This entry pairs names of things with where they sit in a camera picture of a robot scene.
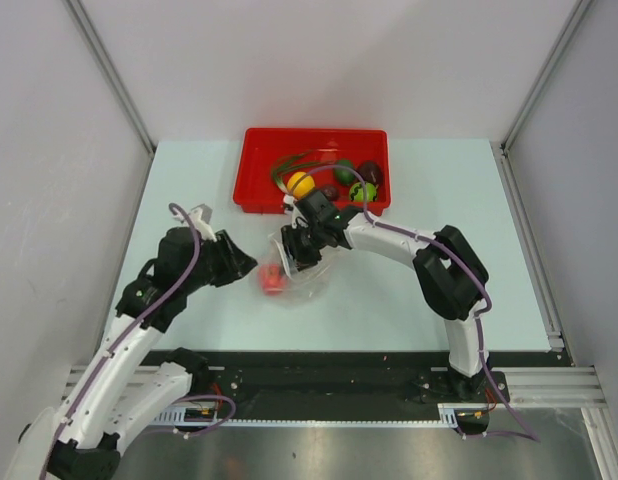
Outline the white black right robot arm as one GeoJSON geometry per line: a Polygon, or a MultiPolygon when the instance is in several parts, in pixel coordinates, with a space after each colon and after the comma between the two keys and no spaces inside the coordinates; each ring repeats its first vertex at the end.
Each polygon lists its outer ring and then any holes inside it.
{"type": "Polygon", "coordinates": [[[448,388],[473,401],[489,379],[481,316],[490,311],[489,274],[462,232],[445,226],[422,233],[382,220],[366,208],[338,208],[314,189],[286,199],[292,221],[281,228],[283,258],[298,271],[323,260],[328,247],[378,254],[412,269],[429,308],[445,321],[449,345],[448,388]]]}

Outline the yellow fake lemon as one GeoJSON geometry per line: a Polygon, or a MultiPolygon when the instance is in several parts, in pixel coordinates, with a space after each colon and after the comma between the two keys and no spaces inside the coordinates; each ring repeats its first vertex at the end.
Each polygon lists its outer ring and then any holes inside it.
{"type": "Polygon", "coordinates": [[[294,172],[288,179],[286,189],[295,199],[301,199],[316,187],[315,180],[304,171],[294,172]]]}

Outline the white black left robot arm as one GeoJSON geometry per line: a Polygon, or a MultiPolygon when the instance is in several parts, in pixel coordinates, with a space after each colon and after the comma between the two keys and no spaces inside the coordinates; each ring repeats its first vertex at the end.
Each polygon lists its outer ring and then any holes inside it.
{"type": "Polygon", "coordinates": [[[131,443],[173,404],[201,402],[218,427],[236,412],[235,402],[214,388],[208,361],[179,347],[133,394],[124,391],[140,363],[199,289],[224,287],[257,265],[220,230],[175,227],[157,254],[123,290],[102,344],[70,394],[45,409],[21,434],[10,479],[110,479],[131,443]]]}

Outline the dark red fake fruit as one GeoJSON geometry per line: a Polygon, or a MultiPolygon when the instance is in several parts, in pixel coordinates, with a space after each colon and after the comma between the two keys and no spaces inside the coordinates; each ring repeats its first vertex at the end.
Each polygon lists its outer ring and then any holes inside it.
{"type": "Polygon", "coordinates": [[[379,187],[380,185],[383,184],[383,181],[384,181],[383,169],[377,162],[373,160],[367,160],[367,161],[362,162],[358,166],[357,172],[366,182],[371,183],[375,185],[376,187],[379,187]]]}

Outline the dark green fake lime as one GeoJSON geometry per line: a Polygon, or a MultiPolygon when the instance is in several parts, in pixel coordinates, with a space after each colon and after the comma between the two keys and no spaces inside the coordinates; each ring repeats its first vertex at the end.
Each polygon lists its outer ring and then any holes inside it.
{"type": "Polygon", "coordinates": [[[357,177],[354,174],[355,166],[348,159],[339,159],[335,163],[333,175],[337,183],[343,186],[350,186],[357,182],[357,177]]]}

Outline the green fake ball fruit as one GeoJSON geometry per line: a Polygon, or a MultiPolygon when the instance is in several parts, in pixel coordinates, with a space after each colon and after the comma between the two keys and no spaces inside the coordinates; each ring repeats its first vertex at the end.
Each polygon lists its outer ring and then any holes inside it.
{"type": "Polygon", "coordinates": [[[351,202],[364,203],[375,202],[378,198],[378,187],[370,182],[356,182],[348,192],[351,202]]]}

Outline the clear zip top bag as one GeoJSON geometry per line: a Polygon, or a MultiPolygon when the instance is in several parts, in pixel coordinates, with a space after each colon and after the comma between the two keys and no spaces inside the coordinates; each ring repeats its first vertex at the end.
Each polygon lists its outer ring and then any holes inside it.
{"type": "Polygon", "coordinates": [[[269,298],[287,304],[303,304],[317,298],[329,285],[331,270],[336,263],[334,254],[328,252],[320,261],[320,263],[312,268],[297,271],[295,270],[283,249],[282,240],[278,234],[272,234],[268,237],[268,250],[258,260],[256,270],[256,280],[260,291],[269,298]],[[287,286],[283,293],[279,295],[266,295],[260,288],[258,281],[258,269],[263,264],[277,263],[280,264],[287,276],[287,286]]]}

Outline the green fake chive sprig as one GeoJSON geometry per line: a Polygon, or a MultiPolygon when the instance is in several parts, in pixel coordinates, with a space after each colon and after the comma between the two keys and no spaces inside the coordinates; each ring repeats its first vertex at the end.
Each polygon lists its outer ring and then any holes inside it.
{"type": "Polygon", "coordinates": [[[332,163],[332,160],[319,159],[317,154],[317,150],[308,150],[278,158],[269,171],[271,180],[280,190],[284,191],[286,189],[286,183],[284,181],[286,175],[302,169],[332,163]]]}

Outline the dark brown fake food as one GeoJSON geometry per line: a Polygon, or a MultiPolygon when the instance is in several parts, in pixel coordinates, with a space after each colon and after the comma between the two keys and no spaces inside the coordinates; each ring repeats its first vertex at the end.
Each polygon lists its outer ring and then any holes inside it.
{"type": "Polygon", "coordinates": [[[325,197],[332,201],[336,202],[340,198],[339,189],[333,184],[325,184],[320,187],[320,191],[325,195],[325,197]]]}

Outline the red fake tomato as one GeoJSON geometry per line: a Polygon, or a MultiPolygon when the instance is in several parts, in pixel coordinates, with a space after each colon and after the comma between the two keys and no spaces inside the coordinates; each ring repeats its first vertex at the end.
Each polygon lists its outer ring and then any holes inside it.
{"type": "Polygon", "coordinates": [[[258,281],[261,290],[266,295],[279,295],[287,286],[284,268],[277,263],[261,265],[258,269],[258,281]]]}

